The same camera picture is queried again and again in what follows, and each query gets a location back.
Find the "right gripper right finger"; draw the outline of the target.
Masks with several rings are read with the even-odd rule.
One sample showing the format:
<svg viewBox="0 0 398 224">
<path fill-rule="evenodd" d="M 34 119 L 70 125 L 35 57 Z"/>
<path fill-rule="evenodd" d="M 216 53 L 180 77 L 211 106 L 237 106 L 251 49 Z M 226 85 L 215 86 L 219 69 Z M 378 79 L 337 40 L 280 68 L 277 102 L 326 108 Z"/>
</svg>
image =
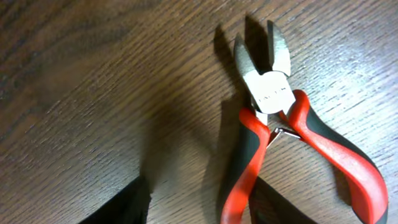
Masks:
<svg viewBox="0 0 398 224">
<path fill-rule="evenodd" d="M 317 224 L 260 177 L 249 196 L 249 212 L 253 224 Z"/>
</svg>

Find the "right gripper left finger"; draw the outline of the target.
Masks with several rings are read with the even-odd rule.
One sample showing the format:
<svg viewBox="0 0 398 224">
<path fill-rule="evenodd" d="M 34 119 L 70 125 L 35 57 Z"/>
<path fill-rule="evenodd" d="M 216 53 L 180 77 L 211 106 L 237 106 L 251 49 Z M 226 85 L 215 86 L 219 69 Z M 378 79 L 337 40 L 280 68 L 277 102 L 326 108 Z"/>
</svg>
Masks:
<svg viewBox="0 0 398 224">
<path fill-rule="evenodd" d="M 150 187 L 139 176 L 80 224 L 146 224 Z"/>
</svg>

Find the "red black cutting pliers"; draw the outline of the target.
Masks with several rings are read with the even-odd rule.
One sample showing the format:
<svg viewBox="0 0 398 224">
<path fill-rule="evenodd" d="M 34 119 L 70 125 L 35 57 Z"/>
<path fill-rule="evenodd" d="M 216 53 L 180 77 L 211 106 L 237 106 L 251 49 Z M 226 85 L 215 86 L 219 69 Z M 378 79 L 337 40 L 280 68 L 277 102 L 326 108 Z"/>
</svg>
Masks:
<svg viewBox="0 0 398 224">
<path fill-rule="evenodd" d="M 219 221 L 241 223 L 266 152 L 285 134 L 314 148 L 344 175 L 360 222 L 387 222 L 389 197 L 381 172 L 364 151 L 321 120 L 303 90 L 291 89 L 289 47 L 272 21 L 267 22 L 267 46 L 271 67 L 261 72 L 243 38 L 234 40 L 234 62 L 250 102 L 239 110 L 238 141 L 217 201 Z"/>
</svg>

